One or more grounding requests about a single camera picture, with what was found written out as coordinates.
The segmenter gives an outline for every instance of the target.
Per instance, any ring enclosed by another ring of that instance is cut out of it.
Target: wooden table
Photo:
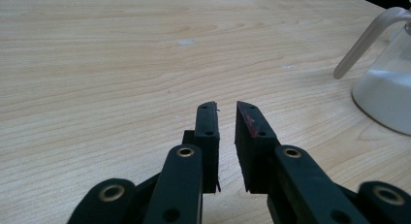
[[[245,193],[238,100],[335,182],[411,193],[411,138],[351,98],[393,28],[332,78],[382,11],[363,0],[0,0],[0,223],[65,223],[100,181],[157,174],[207,101],[221,110],[222,192],[204,196],[204,223],[272,222],[266,196]]]

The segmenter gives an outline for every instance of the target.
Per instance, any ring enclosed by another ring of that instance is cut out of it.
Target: wood grain
[[[336,64],[383,10],[363,0],[0,0],[0,223],[64,223],[98,182],[158,173],[216,101],[222,193],[204,223],[272,223],[245,193],[236,101],[336,182],[411,193],[411,141],[362,113]],[[181,41],[190,40],[192,45]]]

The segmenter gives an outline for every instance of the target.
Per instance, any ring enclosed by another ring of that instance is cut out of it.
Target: screw hole
[[[100,193],[99,198],[103,202],[113,202],[119,199],[124,194],[124,187],[119,184],[112,184],[104,187]]]
[[[351,223],[351,218],[343,211],[333,210],[332,219],[339,224],[349,224]]]
[[[388,204],[394,206],[402,206],[405,204],[404,198],[393,189],[383,186],[376,186],[372,191],[374,192],[375,196]]]
[[[194,154],[194,149],[192,148],[181,148],[177,151],[177,155],[180,157],[190,157]]]
[[[292,149],[292,148],[284,149],[283,153],[285,155],[287,155],[288,157],[292,157],[292,158],[300,158],[301,157],[301,153],[298,150]]]
[[[179,216],[179,211],[176,208],[169,208],[163,212],[163,219],[166,222],[175,222]]]

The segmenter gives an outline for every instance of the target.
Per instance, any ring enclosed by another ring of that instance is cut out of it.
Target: kettle handle
[[[333,77],[341,79],[354,64],[360,59],[365,51],[374,43],[374,41],[384,32],[386,28],[395,22],[411,22],[411,12],[403,8],[389,8],[384,13],[374,19],[366,28],[365,32],[356,41],[353,47],[348,51],[341,62],[336,66]]]

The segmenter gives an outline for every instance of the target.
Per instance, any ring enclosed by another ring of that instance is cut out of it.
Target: white kettle
[[[378,122],[411,135],[410,11],[390,8],[374,19],[335,68],[333,76],[341,79],[380,34],[399,21],[406,21],[404,28],[354,86],[353,98],[364,112]]]

